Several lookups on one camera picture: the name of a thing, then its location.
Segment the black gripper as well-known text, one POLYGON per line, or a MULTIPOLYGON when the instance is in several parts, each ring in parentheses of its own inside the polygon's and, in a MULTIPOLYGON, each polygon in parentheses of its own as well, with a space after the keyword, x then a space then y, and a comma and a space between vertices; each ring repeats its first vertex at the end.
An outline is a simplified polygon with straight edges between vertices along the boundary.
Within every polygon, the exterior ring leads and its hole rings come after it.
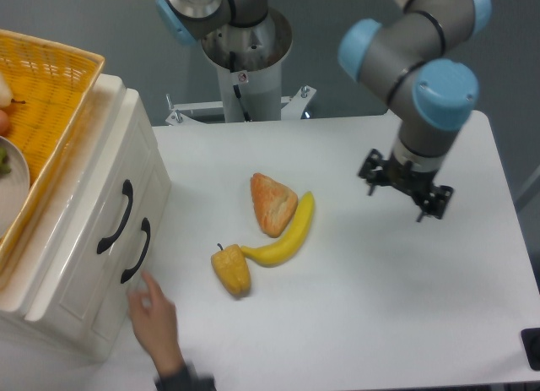
POLYGON ((454 188, 433 183, 440 166, 438 158, 420 158, 418 163, 405 159, 401 163, 395 155, 391 155, 385 160, 380 151, 372 149, 360 167, 358 177, 365 180, 368 196, 377 187, 386 187, 387 181, 390 186, 408 195, 420 208, 417 222, 421 222, 424 217, 441 220, 454 188))

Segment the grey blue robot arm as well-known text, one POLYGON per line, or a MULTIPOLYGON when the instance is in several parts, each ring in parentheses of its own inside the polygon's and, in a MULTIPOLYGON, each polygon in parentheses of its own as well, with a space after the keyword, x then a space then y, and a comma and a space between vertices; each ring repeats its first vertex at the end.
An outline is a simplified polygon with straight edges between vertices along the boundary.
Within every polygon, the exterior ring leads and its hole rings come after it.
MULTIPOLYGON (((441 218, 453 190, 434 179, 478 100, 478 80, 446 53, 489 22, 491 0, 394 0, 390 26, 354 24, 337 59, 401 120, 388 157, 372 150, 359 169, 370 188, 408 195, 422 216, 441 218)), ((288 20, 268 0, 156 0, 160 17, 183 45, 200 44, 214 65, 228 122, 282 116, 281 65, 292 46, 288 20)))

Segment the dark sleeved forearm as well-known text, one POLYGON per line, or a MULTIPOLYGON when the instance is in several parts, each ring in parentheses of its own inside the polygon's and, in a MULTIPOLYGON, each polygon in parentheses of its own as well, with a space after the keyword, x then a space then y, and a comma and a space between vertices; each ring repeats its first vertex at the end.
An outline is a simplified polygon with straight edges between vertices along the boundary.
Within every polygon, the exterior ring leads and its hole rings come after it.
POLYGON ((156 367, 154 385, 160 391, 216 391, 214 377, 199 377, 185 362, 156 367))

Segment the person's hand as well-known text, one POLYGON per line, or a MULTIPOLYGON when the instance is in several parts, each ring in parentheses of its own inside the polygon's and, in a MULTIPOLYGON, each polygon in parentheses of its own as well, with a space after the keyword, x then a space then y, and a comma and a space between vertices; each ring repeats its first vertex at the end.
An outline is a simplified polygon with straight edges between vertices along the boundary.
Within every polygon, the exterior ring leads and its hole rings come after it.
POLYGON ((145 291, 128 295, 128 311, 138 343, 148 353, 160 377, 179 372, 185 361, 178 340, 176 305, 148 272, 142 273, 145 291))

